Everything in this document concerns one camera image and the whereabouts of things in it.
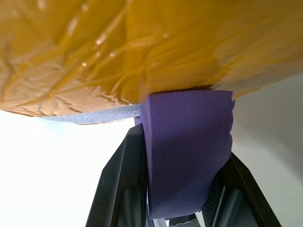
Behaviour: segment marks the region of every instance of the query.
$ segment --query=yellow wrapped surface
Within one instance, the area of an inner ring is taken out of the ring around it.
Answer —
[[[0,0],[0,109],[56,116],[303,72],[302,0]]]

